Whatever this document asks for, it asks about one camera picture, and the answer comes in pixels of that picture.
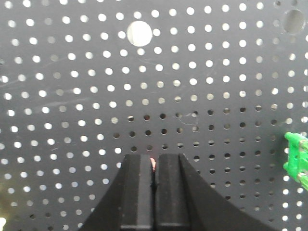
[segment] large round hole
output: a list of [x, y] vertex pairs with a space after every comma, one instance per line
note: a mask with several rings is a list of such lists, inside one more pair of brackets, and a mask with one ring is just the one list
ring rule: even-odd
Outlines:
[[283, 21], [283, 28], [289, 34], [300, 32], [305, 27], [305, 19], [303, 13], [299, 10], [291, 10], [286, 12]]
[[143, 47], [151, 42], [152, 29], [144, 21], [134, 21], [127, 28], [127, 38], [136, 47]]

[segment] gray surface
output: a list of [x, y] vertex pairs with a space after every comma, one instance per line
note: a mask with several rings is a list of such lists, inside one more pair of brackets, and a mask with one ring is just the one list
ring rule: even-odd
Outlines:
[[[307, 1], [298, 0], [297, 5], [296, 1], [281, 1], [277, 6], [273, 1], [264, 0], [263, 9], [258, 9], [261, 4], [257, 5], [254, 0], [70, 0], [67, 5], [53, 0], [33, 0], [30, 7], [25, 7], [20, 0], [11, 2], [11, 9], [4, 6], [4, 1], [0, 4], [0, 58], [5, 62], [0, 67], [0, 214], [8, 220], [5, 230], [77, 230], [108, 189], [110, 183], [104, 184], [103, 179], [105, 183], [106, 179], [112, 181], [117, 163], [132, 147], [136, 147], [138, 153], [150, 152], [153, 157], [165, 152], [185, 153], [202, 177], [215, 183], [218, 192], [229, 196], [231, 203], [251, 216], [279, 231], [308, 230], [307, 193], [298, 193], [300, 185], [293, 180], [284, 181], [282, 169], [287, 158], [283, 134], [307, 131], [307, 124], [301, 120], [307, 116], [302, 103], [307, 100], [303, 87], [308, 85], [305, 76], [308, 27], [290, 35], [277, 21], [283, 21], [285, 12], [291, 9], [301, 9], [307, 19]], [[239, 10], [241, 2], [247, 5], [245, 11]], [[221, 10], [223, 4], [230, 6], [226, 13]], [[210, 14], [204, 12], [206, 5], [212, 7]], [[194, 8], [193, 15], [186, 13], [188, 7]], [[172, 8], [177, 10], [176, 16], [169, 15]], [[159, 11], [158, 18], [151, 16], [152, 10]], [[138, 48], [126, 38], [118, 37], [119, 31], [126, 31], [128, 25], [137, 20], [133, 17], [135, 11], [142, 13], [140, 20], [161, 32], [143, 47], [143, 56], [137, 54]], [[117, 12], [124, 14], [124, 20], [116, 19]], [[106, 15], [105, 22], [98, 20], [100, 13]], [[89, 21], [81, 22], [81, 15], [86, 15]], [[71, 23], [64, 24], [63, 16], [69, 16]], [[33, 26], [27, 26], [28, 18], [34, 20]], [[46, 18], [52, 19], [51, 25], [47, 25], [50, 19]], [[9, 20], [15, 21], [15, 27], [8, 26]], [[258, 20], [263, 21], [262, 28], [256, 26]], [[247, 23], [246, 29], [239, 28], [241, 21]], [[223, 23], [229, 23], [228, 31], [221, 29]], [[212, 25], [211, 32], [205, 32], [206, 24]], [[195, 33], [187, 33], [188, 26], [194, 26]], [[172, 27], [178, 29], [177, 35], [170, 34]], [[100, 38], [102, 32], [109, 34], [108, 40]], [[83, 34], [89, 34], [91, 40], [84, 41]], [[73, 42], [66, 42], [66, 35], [73, 36]], [[30, 37], [36, 37], [38, 43], [30, 44]], [[273, 43], [277, 41], [275, 38], [280, 40], [279, 44]], [[13, 46], [12, 39], [18, 39], [19, 45]], [[239, 46], [242, 39], [247, 42], [244, 48]], [[263, 45], [256, 45], [257, 39], [262, 39]], [[228, 41], [230, 47], [222, 48], [223, 41]], [[207, 42], [212, 43], [210, 51], [205, 49]], [[194, 44], [196, 50], [189, 51], [189, 44]], [[174, 45], [179, 47], [178, 53], [171, 52]], [[155, 54], [155, 47], [160, 47], [162, 53]], [[121, 49], [128, 51], [127, 57], [120, 56]], [[110, 58], [103, 57], [104, 50], [111, 53]], [[87, 59], [86, 52], [92, 52], [93, 58]], [[76, 59], [69, 60], [69, 53], [75, 53]], [[296, 55], [293, 61], [289, 60], [291, 53]], [[39, 63], [33, 62], [33, 55], [40, 56]], [[258, 56], [263, 57], [262, 63], [256, 62]], [[22, 64], [17, 64], [15, 57], [21, 57]], [[245, 57], [247, 63], [239, 64], [240, 57]], [[224, 66], [223, 59], [229, 59], [230, 65]], [[213, 67], [206, 67], [206, 60], [212, 60]], [[195, 69], [189, 68], [191, 61], [196, 62]], [[173, 70], [173, 63], [180, 64], [180, 69]], [[157, 64], [163, 65], [163, 71], [155, 70]], [[141, 65], [146, 67], [145, 73], [139, 72]], [[129, 74], [122, 73], [125, 66], [129, 67]], [[110, 76], [105, 74], [108, 67], [113, 69]], [[96, 75], [89, 76], [89, 69], [95, 70]], [[79, 76], [72, 77], [72, 70], [78, 71]], [[290, 70], [295, 71], [294, 77], [288, 76]], [[44, 79], [38, 80], [36, 73], [42, 73]], [[256, 78], [257, 73], [262, 74], [261, 80]], [[247, 75], [246, 81], [239, 80], [240, 74]], [[226, 75], [230, 77], [228, 83], [223, 82]], [[207, 77], [214, 79], [213, 84], [206, 83]], [[197, 80], [196, 85], [190, 84], [191, 78]], [[181, 82], [179, 87], [173, 85], [176, 79]], [[157, 87], [158, 81], [164, 82], [163, 88]], [[147, 83], [147, 89], [140, 87], [142, 82]], [[130, 90], [123, 88], [126, 83], [131, 85]], [[108, 85], [113, 85], [115, 91], [109, 92]], [[97, 93], [90, 91], [92, 86], [97, 87]], [[288, 93], [290, 86], [294, 93]], [[81, 93], [74, 94], [74, 88], [80, 88]], [[279, 90], [277, 95], [271, 93], [273, 88]], [[40, 90], [46, 91], [47, 96], [39, 96]], [[242, 90], [246, 91], [246, 97], [239, 96]], [[262, 95], [256, 96], [256, 90], [262, 90]], [[224, 92], [230, 93], [229, 99], [223, 98]], [[211, 101], [206, 98], [209, 93], [214, 95]], [[196, 102], [191, 101], [192, 95], [198, 97]], [[181, 97], [181, 102], [175, 102], [176, 96]], [[158, 103], [160, 97], [166, 100], [164, 104]], [[142, 105], [142, 99], [148, 99], [149, 105]], [[126, 100], [132, 100], [133, 106], [126, 106]], [[109, 107], [111, 101], [117, 103], [116, 108]], [[93, 103], [99, 103], [100, 108], [93, 109]], [[288, 109], [287, 103], [293, 103], [293, 108]], [[76, 110], [77, 104], [83, 105], [82, 111]], [[271, 109], [273, 104], [278, 106], [277, 110]], [[262, 106], [261, 111], [255, 110], [257, 105]], [[50, 112], [43, 113], [43, 107], [48, 107]], [[32, 110], [31, 115], [24, 113], [26, 108]], [[229, 108], [230, 113], [224, 114], [224, 108]], [[245, 112], [241, 113], [240, 108], [245, 108]], [[15, 115], [8, 116], [8, 110], [14, 110]], [[208, 115], [208, 110], [213, 110], [213, 114]], [[161, 113], [166, 114], [165, 119], [160, 119]], [[145, 121], [145, 115], [149, 115], [150, 120]], [[128, 122], [128, 116], [134, 116], [134, 121]], [[111, 122], [113, 117], [118, 118], [117, 124]], [[101, 125], [94, 123], [96, 118], [102, 120]], [[288, 118], [293, 120], [292, 124], [285, 123]], [[79, 120], [84, 120], [86, 125], [79, 126]], [[256, 121], [262, 123], [260, 127], [255, 126]], [[69, 127], [63, 128], [63, 122], [68, 122]], [[246, 123], [245, 128], [240, 128], [242, 122]], [[52, 124], [52, 129], [45, 129], [46, 123]], [[230, 129], [224, 129], [225, 124], [229, 124]], [[28, 130], [28, 125], [34, 125], [35, 130]], [[213, 131], [209, 131], [210, 125], [215, 126]], [[11, 126], [18, 127], [18, 132], [11, 132]], [[194, 126], [198, 126], [198, 132], [193, 132]], [[177, 133], [177, 128], [182, 129], [181, 134]], [[147, 130], [151, 131], [151, 136], [145, 135]], [[136, 137], [129, 136], [131, 131]], [[115, 139], [114, 133], [119, 133], [120, 137]], [[97, 134], [103, 134], [104, 140], [97, 140]], [[83, 135], [88, 137], [86, 142], [80, 140]], [[257, 136], [261, 137], [260, 142], [255, 141]], [[65, 143], [66, 137], [70, 137], [70, 143]], [[240, 138], [245, 138], [246, 142], [240, 143]], [[48, 139], [54, 139], [55, 144], [49, 145]], [[37, 146], [35, 142], [32, 146], [31, 141], [37, 141]], [[195, 141], [199, 142], [198, 147], [194, 147]], [[215, 141], [215, 145], [210, 146], [209, 141]], [[14, 142], [20, 142], [21, 148], [15, 148]], [[183, 143], [183, 147], [178, 148], [178, 143]], [[151, 151], [147, 151], [148, 145], [153, 147]], [[117, 147], [121, 148], [120, 154], [115, 153]], [[106, 154], [100, 155], [100, 149]], [[73, 153], [74, 157], [67, 158], [67, 153]], [[51, 154], [56, 154], [57, 159], [51, 160]], [[215, 155], [214, 160], [209, 159], [211, 154]], [[36, 155], [41, 161], [34, 161]], [[23, 157], [25, 162], [19, 163], [18, 157]], [[101, 164], [108, 168], [102, 170]], [[256, 165], [260, 166], [259, 170], [255, 169]], [[85, 166], [91, 166], [91, 171], [86, 171]], [[76, 172], [70, 173], [70, 167], [76, 168]], [[227, 167], [231, 169], [229, 173], [225, 172]], [[60, 174], [53, 174], [55, 168]], [[215, 173], [210, 174], [210, 169], [215, 169]], [[37, 176], [39, 170], [44, 171], [41, 177]], [[20, 177], [21, 172], [26, 172], [27, 177]], [[5, 178], [8, 173], [12, 176], [9, 180]], [[231, 183], [229, 187], [225, 186], [227, 181]], [[72, 182], [77, 182], [78, 186], [72, 187]], [[56, 183], [61, 183], [62, 188], [56, 189]], [[25, 186], [31, 191], [24, 192]], [[13, 194], [7, 193], [10, 188], [14, 189]], [[284, 202], [288, 203], [287, 208], [283, 208]], [[283, 221], [283, 216], [288, 216], [288, 220]]]

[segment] perforated panel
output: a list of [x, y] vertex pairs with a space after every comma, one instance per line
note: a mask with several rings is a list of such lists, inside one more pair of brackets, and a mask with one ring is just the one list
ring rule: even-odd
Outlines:
[[[284, 133], [307, 135], [307, 1], [0, 8], [4, 230], [78, 230], [132, 152], [185, 153], [239, 209], [308, 230], [307, 192], [282, 168]], [[146, 46], [127, 38], [134, 21]]]

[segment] black pegboard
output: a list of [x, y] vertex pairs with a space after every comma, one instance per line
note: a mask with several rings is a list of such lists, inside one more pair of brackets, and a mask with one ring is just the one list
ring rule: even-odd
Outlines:
[[[279, 231], [308, 229], [307, 193], [282, 168], [284, 133], [307, 134], [308, 2], [12, 0], [0, 9], [6, 230], [77, 230], [131, 152], [185, 153], [239, 209]], [[296, 33], [290, 11], [304, 20]], [[144, 47], [127, 39], [134, 21], [153, 31]]]

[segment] green clip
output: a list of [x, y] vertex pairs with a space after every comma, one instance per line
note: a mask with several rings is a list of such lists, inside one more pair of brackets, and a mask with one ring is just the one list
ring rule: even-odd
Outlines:
[[289, 141], [289, 157], [283, 168], [308, 190], [308, 139], [290, 132], [285, 134], [285, 138]]

